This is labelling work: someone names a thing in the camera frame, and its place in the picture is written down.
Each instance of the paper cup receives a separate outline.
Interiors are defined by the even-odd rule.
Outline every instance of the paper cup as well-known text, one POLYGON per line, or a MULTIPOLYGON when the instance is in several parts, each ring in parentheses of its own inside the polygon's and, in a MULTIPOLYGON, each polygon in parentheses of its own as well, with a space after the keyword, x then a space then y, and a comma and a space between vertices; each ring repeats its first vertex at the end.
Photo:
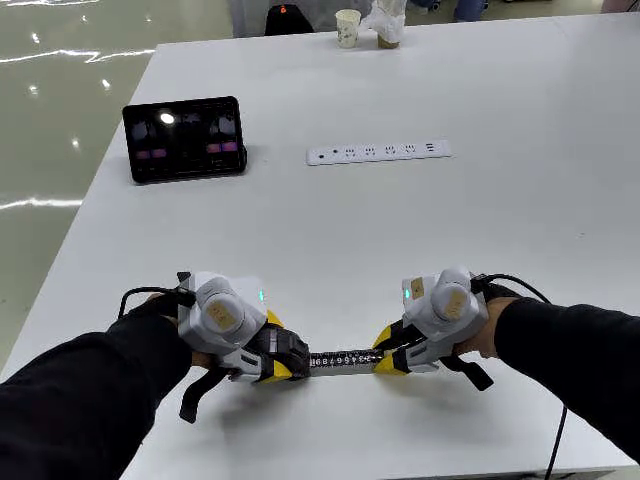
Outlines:
POLYGON ((358 10, 339 10, 336 12, 338 24, 338 45, 342 48, 353 48, 358 41, 358 25, 360 12, 358 10))

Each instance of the white table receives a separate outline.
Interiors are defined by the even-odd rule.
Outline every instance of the white table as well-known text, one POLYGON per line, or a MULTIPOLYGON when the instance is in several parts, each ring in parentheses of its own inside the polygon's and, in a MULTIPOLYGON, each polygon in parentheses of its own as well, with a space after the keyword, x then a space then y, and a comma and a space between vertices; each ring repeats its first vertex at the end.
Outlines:
MULTIPOLYGON (((637 312, 640 17, 408 28, 397 51, 333 34, 161 45, 133 103, 235 95, 241 177, 146 187, 118 127, 4 376, 113 320, 124 290, 179 270, 255 274, 313 350, 367 346, 400 280, 464 263, 560 304, 637 312), (446 138, 454 157, 308 167, 308 147, 446 138)), ((597 352, 584 359, 606 362, 597 352)), ((539 470, 560 402, 499 361, 461 375, 225 383, 161 405, 126 478, 387 478, 539 470)), ((571 415, 560 469, 630 464, 571 415)))

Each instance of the measuring tape blade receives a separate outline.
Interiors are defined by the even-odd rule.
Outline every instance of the measuring tape blade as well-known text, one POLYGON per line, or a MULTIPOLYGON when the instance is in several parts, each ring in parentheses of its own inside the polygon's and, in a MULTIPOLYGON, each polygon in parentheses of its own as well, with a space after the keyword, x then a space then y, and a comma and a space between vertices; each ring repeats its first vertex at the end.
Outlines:
POLYGON ((384 357, 382 350, 343 350, 340 352, 320 352, 309 355, 309 369, 312 377, 330 375, 358 375, 373 373, 384 357))

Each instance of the power outlet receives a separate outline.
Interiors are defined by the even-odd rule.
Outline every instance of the power outlet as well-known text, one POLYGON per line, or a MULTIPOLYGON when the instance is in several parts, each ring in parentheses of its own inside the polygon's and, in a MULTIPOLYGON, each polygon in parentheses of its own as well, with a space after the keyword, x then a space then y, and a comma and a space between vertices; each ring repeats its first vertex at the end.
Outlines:
POLYGON ((307 151, 309 165, 334 163, 380 162, 383 160, 409 160, 412 158, 450 157, 446 140, 413 143, 387 143, 384 145, 342 145, 313 148, 307 151))

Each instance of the person's arm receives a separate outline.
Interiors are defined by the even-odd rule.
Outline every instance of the person's arm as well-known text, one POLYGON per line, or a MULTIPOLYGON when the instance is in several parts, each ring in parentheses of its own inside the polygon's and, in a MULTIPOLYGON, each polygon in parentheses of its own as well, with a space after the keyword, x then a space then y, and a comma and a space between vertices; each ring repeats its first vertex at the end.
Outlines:
POLYGON ((40 355, 0 385, 0 478, 118 478, 191 364, 148 307, 40 355))
POLYGON ((458 351, 499 357, 640 460, 640 318, 530 298, 488 307, 485 329, 458 351))

